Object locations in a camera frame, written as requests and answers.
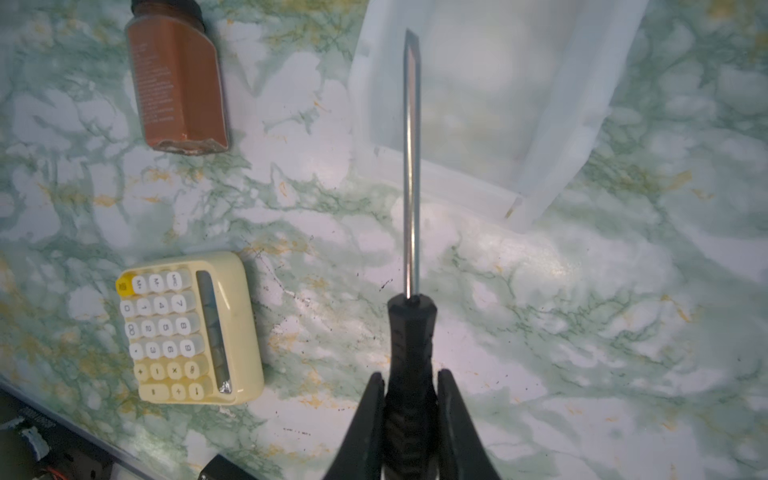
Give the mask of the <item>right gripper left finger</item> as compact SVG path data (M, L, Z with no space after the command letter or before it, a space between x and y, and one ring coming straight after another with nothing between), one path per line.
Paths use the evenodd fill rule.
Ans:
M385 407L385 382L371 375L344 440L325 480L380 480Z

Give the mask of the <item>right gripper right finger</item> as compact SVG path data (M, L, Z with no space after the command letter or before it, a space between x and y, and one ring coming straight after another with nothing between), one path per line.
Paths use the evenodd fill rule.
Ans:
M438 372L438 464L442 480L500 480L453 374Z

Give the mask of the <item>black handle screwdriver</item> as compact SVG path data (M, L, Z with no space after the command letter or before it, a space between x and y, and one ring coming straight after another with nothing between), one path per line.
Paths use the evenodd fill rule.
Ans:
M388 302L391 364L385 397L383 460L387 479L433 479L436 466L437 395L432 350L437 316L420 289L421 54L419 37L405 33L404 291Z

